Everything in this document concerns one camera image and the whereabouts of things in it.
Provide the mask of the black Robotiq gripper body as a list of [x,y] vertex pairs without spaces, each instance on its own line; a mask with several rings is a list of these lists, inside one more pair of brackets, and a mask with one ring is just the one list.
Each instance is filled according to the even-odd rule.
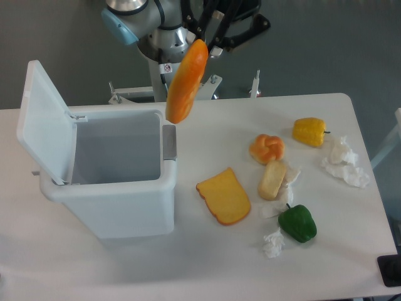
[[[214,15],[220,15],[221,20],[213,35],[212,41],[248,41],[261,34],[261,1],[203,1],[203,12],[200,17],[201,31]],[[231,24],[252,18],[248,30],[241,34],[228,37]]]

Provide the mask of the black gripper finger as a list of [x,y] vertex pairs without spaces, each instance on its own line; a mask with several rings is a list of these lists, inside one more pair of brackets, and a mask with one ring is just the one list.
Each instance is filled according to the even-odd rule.
[[182,25],[187,29],[186,42],[192,44],[195,40],[204,40],[208,25],[207,11],[203,10],[199,19],[196,19],[190,6],[190,1],[180,0]]
[[252,17],[252,21],[246,30],[244,30],[242,33],[228,36],[227,32],[229,30],[229,25],[225,18],[223,18],[212,39],[207,45],[209,56],[211,58],[217,58],[221,56],[224,51],[233,52],[258,35],[267,32],[270,27],[270,21],[262,14],[257,13]]

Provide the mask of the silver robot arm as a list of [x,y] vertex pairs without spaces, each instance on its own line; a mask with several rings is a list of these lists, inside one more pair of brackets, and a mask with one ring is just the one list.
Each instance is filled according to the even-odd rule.
[[260,1],[203,1],[195,17],[190,1],[107,1],[102,19],[119,42],[137,45],[147,59],[179,63],[195,40],[206,38],[213,18],[220,21],[207,42],[214,57],[266,32],[271,23],[260,7]]

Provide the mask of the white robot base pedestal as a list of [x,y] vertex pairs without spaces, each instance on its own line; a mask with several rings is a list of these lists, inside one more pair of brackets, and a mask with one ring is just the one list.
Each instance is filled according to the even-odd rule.
[[125,45],[136,44],[141,54],[148,60],[152,86],[141,88],[112,89],[110,104],[129,103],[131,98],[151,97],[156,102],[165,102],[173,87],[190,87],[187,95],[194,98],[201,86],[201,80],[206,68],[197,62],[197,58],[203,61],[212,56],[219,56],[223,50],[231,51],[241,44],[268,30],[271,26],[261,14],[253,17],[251,27],[236,36],[226,37],[225,34],[232,23],[231,19],[222,18],[212,41],[205,48],[199,48],[194,56],[192,45],[197,40],[203,40],[204,33],[211,18],[202,15],[199,20],[191,14],[184,15],[184,22],[173,27],[159,26],[138,38],[127,27],[123,20],[110,11],[102,12],[102,17],[110,31]]

